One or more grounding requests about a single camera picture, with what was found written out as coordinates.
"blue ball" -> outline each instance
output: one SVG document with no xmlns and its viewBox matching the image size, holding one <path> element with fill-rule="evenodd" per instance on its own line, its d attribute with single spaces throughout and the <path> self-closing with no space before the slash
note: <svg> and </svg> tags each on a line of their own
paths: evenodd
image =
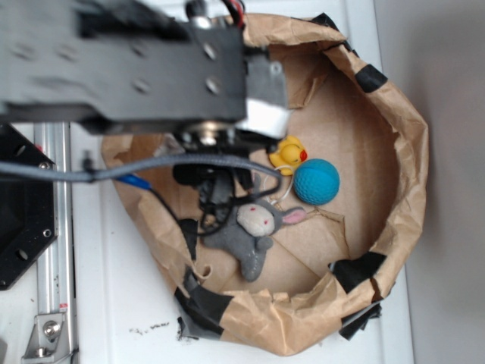
<svg viewBox="0 0 485 364">
<path fill-rule="evenodd" d="M 298 167 L 293 183 L 296 195 L 303 202 L 323 205 L 339 192 L 340 177 L 331 163 L 323 159 L 310 159 Z"/>
</svg>

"gray stuffed donkey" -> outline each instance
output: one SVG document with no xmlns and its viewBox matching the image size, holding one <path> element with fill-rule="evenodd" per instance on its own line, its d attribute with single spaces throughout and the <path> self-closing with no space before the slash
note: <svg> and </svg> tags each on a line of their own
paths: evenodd
<svg viewBox="0 0 485 364">
<path fill-rule="evenodd" d="M 255 174 L 255 191 L 259 191 L 261 178 Z M 204 238 L 210 248 L 223 249 L 241 263 L 242 276 L 253 282 L 258 279 L 266 259 L 266 251 L 273 246 L 270 235 L 283 225 L 296 224 L 306 218 L 301 207 L 282 212 L 269 202 L 258 199 L 233 209 L 226 226 Z"/>
</svg>

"yellow rubber duck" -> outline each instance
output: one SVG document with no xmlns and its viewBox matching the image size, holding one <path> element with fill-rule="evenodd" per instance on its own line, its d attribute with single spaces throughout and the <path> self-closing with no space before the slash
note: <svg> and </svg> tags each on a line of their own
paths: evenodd
<svg viewBox="0 0 485 364">
<path fill-rule="evenodd" d="M 278 150 L 271 153 L 269 157 L 271 164 L 276 168 L 289 165 L 296 170 L 308 158 L 308 155 L 302 142 L 297 137 L 289 135 L 278 143 Z M 293 174 L 289 168 L 282 168 L 280 172 L 283 176 Z"/>
</svg>

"black mounting plate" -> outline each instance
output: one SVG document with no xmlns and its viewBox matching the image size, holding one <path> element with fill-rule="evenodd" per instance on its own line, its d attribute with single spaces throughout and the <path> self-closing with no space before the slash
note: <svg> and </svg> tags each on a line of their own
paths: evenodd
<svg viewBox="0 0 485 364">
<path fill-rule="evenodd" d="M 0 161 L 39 168 L 54 163 L 8 124 L 0 124 Z M 0 290 L 11 288 L 55 239 L 54 184 L 0 174 Z"/>
</svg>

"brown paper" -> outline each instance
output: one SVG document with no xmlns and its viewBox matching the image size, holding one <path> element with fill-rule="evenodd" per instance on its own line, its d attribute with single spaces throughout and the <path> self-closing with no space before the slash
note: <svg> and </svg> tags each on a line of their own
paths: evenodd
<svg viewBox="0 0 485 364">
<path fill-rule="evenodd" d="M 309 158 L 339 171 L 337 197 L 325 206 L 302 203 L 291 193 L 278 206 L 304 206 L 308 218 L 277 232 L 260 278 L 245 282 L 228 253 L 197 245 L 190 258 L 172 217 L 147 192 L 116 184 L 123 204 L 150 247 L 171 291 L 184 294 L 190 267 L 203 287 L 234 296 L 221 319 L 222 339 L 292 355 L 338 330 L 342 318 L 385 297 L 421 233 L 426 201 L 427 125 L 391 83 L 363 93 L 355 73 L 366 64 L 341 45 L 329 27 L 273 15 L 248 15 L 246 42 L 269 46 L 283 64 L 289 133 Z M 107 137 L 109 167 L 151 157 L 163 135 Z M 270 165 L 264 152 L 251 159 Z M 140 173 L 180 218 L 199 218 L 198 196 L 179 186 L 170 168 Z M 374 276 L 346 293 L 328 265 L 367 251 L 386 256 Z"/>
</svg>

